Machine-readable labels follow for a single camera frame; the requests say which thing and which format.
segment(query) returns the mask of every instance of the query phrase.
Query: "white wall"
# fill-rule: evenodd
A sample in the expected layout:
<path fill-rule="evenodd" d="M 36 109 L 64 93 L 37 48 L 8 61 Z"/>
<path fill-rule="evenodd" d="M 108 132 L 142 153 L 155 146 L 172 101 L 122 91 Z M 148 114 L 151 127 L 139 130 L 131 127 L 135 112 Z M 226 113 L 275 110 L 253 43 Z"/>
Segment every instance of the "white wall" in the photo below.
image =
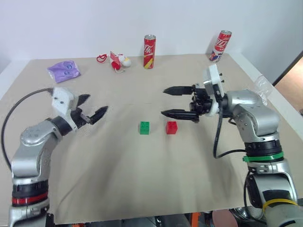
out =
<path fill-rule="evenodd" d="M 8 66 L 10 63 L 10 60 L 4 56 L 2 53 L 0 53 L 0 73 Z"/>
<path fill-rule="evenodd" d="M 303 49 L 302 0 L 0 0 L 0 52 L 10 59 L 210 52 L 222 29 L 271 82 Z"/>

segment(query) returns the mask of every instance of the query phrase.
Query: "can lid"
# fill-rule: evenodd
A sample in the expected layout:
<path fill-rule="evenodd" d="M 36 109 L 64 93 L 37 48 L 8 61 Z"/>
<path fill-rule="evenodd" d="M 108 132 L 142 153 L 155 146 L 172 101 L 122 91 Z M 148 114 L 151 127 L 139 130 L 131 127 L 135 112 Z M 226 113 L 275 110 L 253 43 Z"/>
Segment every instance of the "can lid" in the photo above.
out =
<path fill-rule="evenodd" d="M 144 39 L 152 40 L 152 39 L 156 39 L 156 36 L 155 35 L 146 35 L 146 36 L 144 36 Z"/>
<path fill-rule="evenodd" d="M 228 31 L 228 30 L 222 30 L 221 33 L 223 33 L 224 35 L 231 35 L 232 32 Z"/>

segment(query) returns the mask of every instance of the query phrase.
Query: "red toy block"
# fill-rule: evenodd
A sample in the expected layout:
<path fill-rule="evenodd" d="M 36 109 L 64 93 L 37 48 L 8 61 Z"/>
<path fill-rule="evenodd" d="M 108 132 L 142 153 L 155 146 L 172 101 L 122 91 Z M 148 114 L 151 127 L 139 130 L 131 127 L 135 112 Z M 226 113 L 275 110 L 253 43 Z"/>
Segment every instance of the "red toy block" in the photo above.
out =
<path fill-rule="evenodd" d="M 166 134 L 176 134 L 178 130 L 177 122 L 166 123 Z"/>

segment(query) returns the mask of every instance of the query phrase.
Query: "beige paper surface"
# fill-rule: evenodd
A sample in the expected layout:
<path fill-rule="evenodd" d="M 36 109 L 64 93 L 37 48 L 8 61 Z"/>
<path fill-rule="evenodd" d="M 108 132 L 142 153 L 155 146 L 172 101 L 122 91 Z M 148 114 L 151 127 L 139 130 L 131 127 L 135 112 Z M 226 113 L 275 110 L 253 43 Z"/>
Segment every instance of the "beige paper surface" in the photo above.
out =
<path fill-rule="evenodd" d="M 168 118 L 160 111 L 188 110 L 191 96 L 169 96 L 171 86 L 200 82 L 212 64 L 206 55 L 157 56 L 154 68 L 145 70 L 141 58 L 117 74 L 109 62 L 74 59 L 82 75 L 56 84 L 46 68 L 61 59 L 33 60 L 0 100 L 0 123 L 23 95 L 43 87 L 68 87 L 91 94 L 81 106 L 86 115 L 108 105 L 105 117 L 94 126 L 70 133 L 54 150 L 49 180 L 51 212 L 56 224 L 146 217 L 243 206 L 247 173 L 243 154 L 215 160 L 212 156 L 218 116 L 200 117 L 200 123 L 177 121 L 176 135 L 166 135 Z M 250 78 L 224 55 L 218 63 L 225 91 L 252 87 Z M 6 129 L 6 148 L 12 158 L 21 132 L 47 117 L 54 117 L 48 94 L 22 103 Z M 150 135 L 140 135 L 140 121 L 150 121 Z M 299 196 L 303 192 L 303 143 L 281 119 L 280 135 Z M 223 121 L 218 153 L 244 148 L 235 126 Z M 11 177 L 0 159 L 0 224 L 6 224 L 11 199 Z"/>

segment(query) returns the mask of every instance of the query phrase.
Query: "green toy block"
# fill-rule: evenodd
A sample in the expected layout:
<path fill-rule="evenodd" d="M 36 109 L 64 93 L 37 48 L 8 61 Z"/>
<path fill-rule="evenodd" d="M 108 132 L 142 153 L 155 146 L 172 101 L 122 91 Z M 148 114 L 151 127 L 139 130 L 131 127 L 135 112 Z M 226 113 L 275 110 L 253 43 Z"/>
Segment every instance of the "green toy block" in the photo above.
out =
<path fill-rule="evenodd" d="M 140 134 L 141 135 L 150 134 L 150 122 L 141 122 L 140 123 Z"/>

